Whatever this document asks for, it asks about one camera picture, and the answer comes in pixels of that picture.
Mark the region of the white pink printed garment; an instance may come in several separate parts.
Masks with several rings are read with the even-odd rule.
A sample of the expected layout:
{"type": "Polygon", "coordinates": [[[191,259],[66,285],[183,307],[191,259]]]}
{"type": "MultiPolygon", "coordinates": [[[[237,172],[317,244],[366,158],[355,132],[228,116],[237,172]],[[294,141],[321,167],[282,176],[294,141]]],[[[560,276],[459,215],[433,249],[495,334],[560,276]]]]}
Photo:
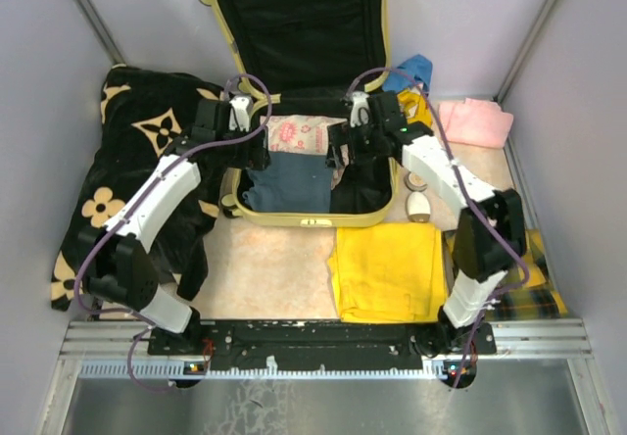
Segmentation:
{"type": "Polygon", "coordinates": [[[329,151],[328,128],[344,119],[326,116],[272,116],[266,126],[270,167],[265,171],[279,180],[304,180],[306,176],[321,183],[330,181],[334,190],[348,165],[348,154],[342,148],[343,165],[331,168],[326,163],[329,151]]]}

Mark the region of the dark blue shirt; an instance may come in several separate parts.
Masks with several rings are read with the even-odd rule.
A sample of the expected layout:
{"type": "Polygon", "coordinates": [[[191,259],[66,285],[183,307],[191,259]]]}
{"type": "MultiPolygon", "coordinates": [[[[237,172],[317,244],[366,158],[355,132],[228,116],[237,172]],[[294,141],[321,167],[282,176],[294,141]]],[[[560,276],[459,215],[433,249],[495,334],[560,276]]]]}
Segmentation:
{"type": "Polygon", "coordinates": [[[330,212],[333,169],[325,158],[270,152],[264,170],[248,170],[252,186],[242,194],[244,204],[257,213],[325,214],[330,212]]]}

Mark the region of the yellow pants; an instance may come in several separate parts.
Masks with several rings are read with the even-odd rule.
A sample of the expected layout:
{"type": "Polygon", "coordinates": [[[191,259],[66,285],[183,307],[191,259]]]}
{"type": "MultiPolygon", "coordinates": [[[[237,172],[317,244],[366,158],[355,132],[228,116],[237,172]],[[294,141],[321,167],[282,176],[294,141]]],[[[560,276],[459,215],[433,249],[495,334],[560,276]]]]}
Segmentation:
{"type": "Polygon", "coordinates": [[[442,232],[431,223],[339,228],[327,261],[348,323],[434,323],[448,296],[442,232]]]}

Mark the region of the yellow black plaid shirt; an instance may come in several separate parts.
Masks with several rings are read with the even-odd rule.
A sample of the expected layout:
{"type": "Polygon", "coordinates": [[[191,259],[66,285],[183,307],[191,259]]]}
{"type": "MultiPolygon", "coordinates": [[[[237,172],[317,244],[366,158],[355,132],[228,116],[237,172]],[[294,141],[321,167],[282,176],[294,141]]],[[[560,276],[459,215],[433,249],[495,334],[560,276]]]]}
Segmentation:
{"type": "Polygon", "coordinates": [[[500,296],[486,312],[488,320],[554,319],[569,315],[551,280],[540,230],[528,229],[526,243],[523,261],[529,270],[529,280],[524,286],[500,296]]]}

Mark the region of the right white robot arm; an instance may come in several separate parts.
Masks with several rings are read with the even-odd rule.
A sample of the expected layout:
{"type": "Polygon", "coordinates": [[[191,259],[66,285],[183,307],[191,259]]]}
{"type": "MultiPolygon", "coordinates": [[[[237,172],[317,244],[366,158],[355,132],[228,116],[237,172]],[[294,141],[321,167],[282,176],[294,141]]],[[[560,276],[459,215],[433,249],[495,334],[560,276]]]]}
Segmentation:
{"type": "Polygon", "coordinates": [[[514,189],[500,190],[460,164],[431,127],[408,122],[394,93],[354,91],[343,103],[349,116],[328,129],[328,164],[360,167],[393,159],[433,188],[457,219],[456,275],[435,327],[439,344],[460,352],[508,271],[526,252],[521,198],[514,189]]]}

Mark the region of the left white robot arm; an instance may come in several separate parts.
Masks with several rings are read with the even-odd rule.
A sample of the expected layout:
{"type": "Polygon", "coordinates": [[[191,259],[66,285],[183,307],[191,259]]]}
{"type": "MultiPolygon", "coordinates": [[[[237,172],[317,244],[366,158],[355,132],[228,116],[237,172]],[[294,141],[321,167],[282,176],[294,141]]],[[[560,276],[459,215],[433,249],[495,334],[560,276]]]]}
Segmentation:
{"type": "Polygon", "coordinates": [[[223,149],[232,164],[263,164],[250,154],[265,128],[252,125],[253,106],[246,95],[200,102],[192,126],[168,145],[129,202],[102,226],[80,234],[85,257],[74,293],[112,302],[118,311],[169,332],[170,343],[182,353],[202,346],[204,330],[197,312],[162,288],[150,251],[178,205],[201,183],[197,155],[223,149]]]}

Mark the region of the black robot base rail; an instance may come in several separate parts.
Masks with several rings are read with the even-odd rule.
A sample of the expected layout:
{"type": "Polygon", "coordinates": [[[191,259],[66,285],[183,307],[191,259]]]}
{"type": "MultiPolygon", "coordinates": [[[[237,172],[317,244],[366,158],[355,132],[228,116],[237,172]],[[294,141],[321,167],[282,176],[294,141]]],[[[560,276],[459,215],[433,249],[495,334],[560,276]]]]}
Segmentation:
{"type": "Polygon", "coordinates": [[[204,321],[191,334],[160,328],[148,339],[151,357],[193,362],[192,371],[265,368],[273,358],[280,370],[422,369],[441,361],[453,382],[463,347],[470,347],[463,385],[469,385],[478,357],[497,352],[492,327],[483,323],[466,343],[444,349],[436,324],[355,324],[337,320],[204,321]]]}

